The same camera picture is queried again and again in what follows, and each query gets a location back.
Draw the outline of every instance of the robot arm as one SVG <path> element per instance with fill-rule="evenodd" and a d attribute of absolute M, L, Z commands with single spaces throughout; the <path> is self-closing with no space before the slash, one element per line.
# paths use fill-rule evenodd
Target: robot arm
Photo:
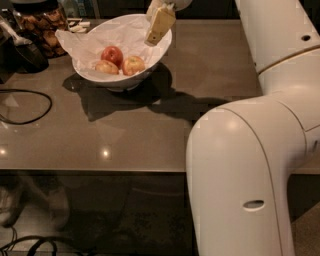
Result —
<path fill-rule="evenodd" d="M 146 43 L 157 45 L 174 25 L 175 12 L 187 8 L 191 2 L 192 0 L 152 0 L 146 14 L 150 21 Z"/>
<path fill-rule="evenodd" d="M 193 127 L 187 180 L 201 256 L 294 256 L 290 174 L 320 139 L 320 39 L 298 0 L 236 0 L 264 96 Z"/>

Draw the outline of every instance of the red apple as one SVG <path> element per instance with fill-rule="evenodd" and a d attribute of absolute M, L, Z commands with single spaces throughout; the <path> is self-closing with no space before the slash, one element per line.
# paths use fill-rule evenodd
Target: red apple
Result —
<path fill-rule="evenodd" d="M 122 62 L 122 71 L 126 76 L 132 76 L 137 72 L 145 70 L 145 65 L 143 59 L 139 56 L 129 56 Z"/>
<path fill-rule="evenodd" d="M 107 46 L 101 53 L 101 60 L 111 61 L 120 68 L 123 61 L 122 51 L 117 46 Z"/>
<path fill-rule="evenodd" d="M 104 72 L 107 74 L 117 75 L 119 74 L 118 67 L 108 60 L 100 60 L 97 62 L 95 69 L 100 72 Z"/>

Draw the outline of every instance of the black cable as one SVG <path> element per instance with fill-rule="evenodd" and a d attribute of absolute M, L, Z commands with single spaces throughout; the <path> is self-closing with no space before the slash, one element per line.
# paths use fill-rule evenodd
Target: black cable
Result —
<path fill-rule="evenodd" d="M 49 106 L 48 106 L 48 108 L 46 109 L 46 111 L 42 115 L 40 115 L 40 116 L 38 116 L 36 118 L 33 118 L 31 120 L 23 121 L 23 122 L 12 121 L 12 120 L 10 120 L 10 119 L 8 119 L 8 118 L 6 118 L 6 117 L 4 117 L 3 115 L 0 114 L 0 121 L 1 122 L 7 123 L 7 124 L 14 124 L 14 125 L 30 124 L 30 123 L 35 122 L 35 121 L 39 120 L 40 118 L 44 117 L 46 114 L 49 113 L 49 111 L 52 108 L 52 99 L 51 99 L 51 97 L 49 95 L 47 95 L 45 93 L 38 92 L 38 91 L 32 91 L 32 90 L 24 90 L 24 89 L 2 89 L 2 90 L 0 90 L 0 93 L 17 93 L 17 92 L 33 93 L 33 94 L 37 94 L 37 95 L 43 96 L 49 101 Z"/>
<path fill-rule="evenodd" d="M 64 237 L 56 237 L 56 236 L 48 236 L 48 237 L 43 237 L 43 236 L 37 236 L 37 235 L 31 235 L 31 236 L 25 236 L 19 239 L 16 239 L 15 241 L 12 241 L 0 248 L 0 252 L 2 256 L 7 256 L 7 249 L 12 248 L 13 245 L 16 245 L 18 243 L 28 241 L 28 240 L 38 240 L 28 251 L 27 256 L 35 255 L 37 249 L 44 243 L 50 243 L 52 245 L 52 254 L 56 255 L 58 248 L 55 242 L 61 242 L 64 244 L 67 244 L 71 247 L 73 247 L 73 241 L 72 239 L 64 238 Z M 80 252 L 74 252 L 75 254 L 82 256 L 83 254 Z"/>

